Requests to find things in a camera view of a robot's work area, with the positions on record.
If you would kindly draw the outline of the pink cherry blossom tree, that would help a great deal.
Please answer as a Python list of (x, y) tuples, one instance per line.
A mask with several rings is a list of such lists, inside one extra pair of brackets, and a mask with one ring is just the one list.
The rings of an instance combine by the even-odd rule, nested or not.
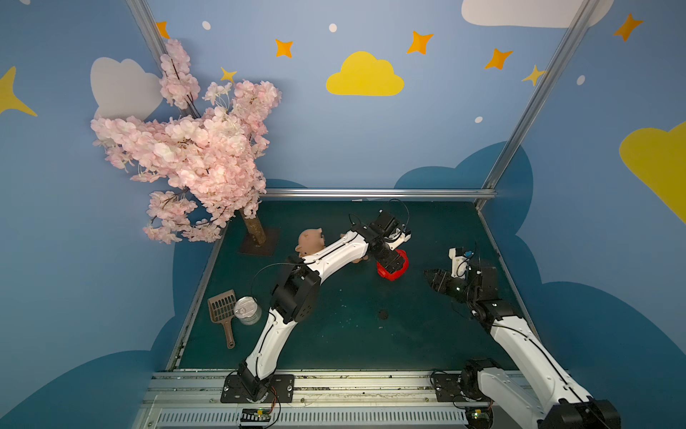
[(200, 118), (92, 120), (95, 143), (114, 167), (137, 167), (136, 182), (168, 183), (169, 191), (150, 195), (149, 239), (215, 242), (238, 214), (253, 242), (266, 242), (257, 217), (266, 179), (255, 161), (270, 145), (264, 122), (281, 99), (271, 82), (213, 82), (195, 101)]

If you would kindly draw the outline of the left small circuit board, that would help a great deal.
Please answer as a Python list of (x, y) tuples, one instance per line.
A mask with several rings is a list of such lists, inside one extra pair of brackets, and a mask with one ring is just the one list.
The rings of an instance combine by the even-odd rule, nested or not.
[(271, 424), (273, 411), (266, 408), (241, 409), (239, 413), (239, 428), (264, 428)]

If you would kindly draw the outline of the brown plastic litter scoop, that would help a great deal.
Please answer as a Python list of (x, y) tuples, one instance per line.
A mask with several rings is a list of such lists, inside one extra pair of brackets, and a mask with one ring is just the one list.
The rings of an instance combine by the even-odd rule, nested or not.
[(223, 327), (226, 346), (228, 349), (235, 348), (235, 339), (232, 330), (232, 320), (235, 316), (234, 307), (237, 302), (235, 291), (229, 290), (207, 300), (211, 321)]

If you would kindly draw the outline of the aluminium right corner post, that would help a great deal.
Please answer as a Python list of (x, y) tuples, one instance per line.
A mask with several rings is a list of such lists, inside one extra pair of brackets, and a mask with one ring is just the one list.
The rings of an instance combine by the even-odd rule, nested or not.
[(555, 88), (557, 81), (563, 74), (587, 31), (591, 28), (591, 18), (600, 7), (600, 4), (600, 0), (585, 0), (581, 2), (564, 37), (562, 37), (554, 55), (552, 55), (552, 58), (548, 63), (548, 69), (542, 76), (541, 83), (534, 89), (532, 97), (527, 103), (525, 110), (523, 110), (516, 127), (514, 127), (511, 136), (499, 153), (495, 164), (493, 164), (491, 171), (482, 185), (482, 193), (488, 194), (489, 196), (479, 197), (475, 200), (474, 205), (479, 213), (482, 212), (482, 209), (484, 209), (489, 199), (494, 199), (496, 197), (496, 187), (513, 161), (516, 152), (523, 144), (532, 125), (534, 125), (548, 97)]

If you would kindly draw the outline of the pink piggy bank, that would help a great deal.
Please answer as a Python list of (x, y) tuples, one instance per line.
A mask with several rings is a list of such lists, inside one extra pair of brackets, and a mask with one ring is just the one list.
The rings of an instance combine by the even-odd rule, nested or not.
[(321, 228), (307, 229), (298, 237), (298, 246), (295, 251), (300, 258), (314, 255), (326, 247), (323, 230)]

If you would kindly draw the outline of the clear round plastic jar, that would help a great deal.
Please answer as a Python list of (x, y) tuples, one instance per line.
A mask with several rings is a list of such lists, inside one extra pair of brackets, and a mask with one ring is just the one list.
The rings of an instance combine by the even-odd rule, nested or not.
[(262, 309), (255, 298), (245, 296), (236, 301), (233, 314), (243, 325), (255, 325), (262, 316)]

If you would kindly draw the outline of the aluminium back frame bar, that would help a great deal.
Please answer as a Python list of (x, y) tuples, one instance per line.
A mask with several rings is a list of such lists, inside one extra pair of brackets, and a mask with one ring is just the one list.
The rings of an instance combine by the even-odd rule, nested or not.
[(493, 199), (497, 193), (492, 189), (267, 189), (263, 198), (270, 199), (425, 199), (463, 200)]

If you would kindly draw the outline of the red piggy bank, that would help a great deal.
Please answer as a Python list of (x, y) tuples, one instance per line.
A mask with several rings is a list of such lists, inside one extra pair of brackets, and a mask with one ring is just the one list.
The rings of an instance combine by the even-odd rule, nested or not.
[(394, 250), (390, 257), (378, 260), (376, 263), (377, 273), (380, 277), (394, 282), (402, 277), (409, 268), (409, 259), (405, 250)]

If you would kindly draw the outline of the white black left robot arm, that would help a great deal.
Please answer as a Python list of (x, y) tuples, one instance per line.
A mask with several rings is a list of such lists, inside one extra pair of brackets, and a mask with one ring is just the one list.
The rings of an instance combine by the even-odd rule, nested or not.
[(275, 285), (264, 329), (255, 348), (239, 364), (237, 375), (249, 400), (258, 402), (271, 391), (278, 359), (296, 325), (314, 310), (323, 283), (341, 268), (371, 257), (382, 276), (393, 281), (408, 268), (407, 255), (399, 247), (411, 239), (408, 223), (380, 210), (371, 223), (350, 223), (350, 230), (320, 250), (323, 233), (314, 239), (298, 239), (296, 256), (285, 262)]

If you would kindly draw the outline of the aluminium front rail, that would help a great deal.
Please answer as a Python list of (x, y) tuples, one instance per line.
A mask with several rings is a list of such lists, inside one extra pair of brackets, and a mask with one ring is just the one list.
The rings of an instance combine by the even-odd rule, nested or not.
[[(491, 428), (522, 428), (494, 402), (438, 402), (430, 384), (434, 371), (279, 372), (295, 377), (291, 403), (221, 403), (228, 372), (156, 373), (133, 425), (239, 428), (241, 409), (266, 408), (273, 420), (264, 428), (467, 428), (466, 409), (487, 409)], [(506, 373), (532, 393), (520, 372)]]

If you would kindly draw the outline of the aluminium corner post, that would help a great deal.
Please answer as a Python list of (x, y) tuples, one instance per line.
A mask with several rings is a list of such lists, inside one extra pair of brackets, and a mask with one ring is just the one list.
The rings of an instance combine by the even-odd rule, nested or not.
[(178, 39), (166, 34), (166, 25), (155, 21), (147, 1), (127, 1), (134, 19), (157, 60), (162, 98), (182, 114), (200, 118), (195, 101), (200, 93), (198, 79), (190, 71), (190, 56)]
[(482, 193), (488, 194), (489, 196), (479, 197), (475, 200), (474, 205), (479, 213), (482, 212), (482, 209), (484, 209), (489, 199), (494, 199), (496, 197), (496, 187), (513, 161), (516, 152), (523, 144), (532, 125), (534, 125), (548, 97), (555, 88), (557, 81), (563, 74), (587, 31), (591, 28), (591, 18), (600, 7), (600, 4), (600, 0), (585, 0), (581, 2), (564, 37), (562, 37), (554, 55), (552, 55), (552, 58), (548, 63), (548, 69), (542, 76), (541, 83), (534, 89), (532, 97), (527, 103), (525, 110), (523, 110), (516, 127), (514, 127), (511, 136), (499, 153), (495, 164), (493, 164), (491, 171), (482, 185)]

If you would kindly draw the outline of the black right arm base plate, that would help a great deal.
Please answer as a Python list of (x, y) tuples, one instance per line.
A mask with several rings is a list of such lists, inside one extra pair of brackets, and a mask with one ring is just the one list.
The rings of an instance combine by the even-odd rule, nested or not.
[(491, 401), (479, 388), (473, 373), (463, 375), (434, 371), (430, 375), (430, 384), (438, 402)]

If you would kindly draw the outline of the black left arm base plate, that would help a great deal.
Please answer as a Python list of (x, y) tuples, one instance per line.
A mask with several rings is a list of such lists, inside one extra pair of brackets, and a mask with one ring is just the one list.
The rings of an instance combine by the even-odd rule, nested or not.
[(266, 387), (260, 387), (257, 396), (251, 394), (237, 374), (229, 374), (224, 379), (221, 403), (266, 403), (277, 400), (291, 403), (295, 391), (294, 375), (274, 375)]

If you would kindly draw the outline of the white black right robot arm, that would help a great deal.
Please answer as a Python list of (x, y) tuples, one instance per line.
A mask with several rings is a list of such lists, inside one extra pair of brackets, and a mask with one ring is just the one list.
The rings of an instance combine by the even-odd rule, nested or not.
[(474, 319), (507, 352), (532, 393), (512, 381), (492, 359), (467, 361), (459, 377), (462, 396), (494, 402), (522, 428), (620, 428), (619, 411), (595, 399), (547, 351), (530, 325), (498, 294), (494, 266), (465, 259), (451, 270), (430, 269), (431, 288), (465, 304)]

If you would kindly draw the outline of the aluminium left corner post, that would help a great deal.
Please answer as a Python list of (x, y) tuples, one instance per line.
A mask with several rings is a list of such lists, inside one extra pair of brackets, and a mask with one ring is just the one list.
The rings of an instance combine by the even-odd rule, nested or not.
[(200, 118), (195, 101), (200, 93), (198, 79), (190, 71), (190, 56), (178, 39), (166, 34), (166, 25), (155, 21), (147, 1), (127, 1), (134, 19), (157, 60), (162, 98), (182, 114)]

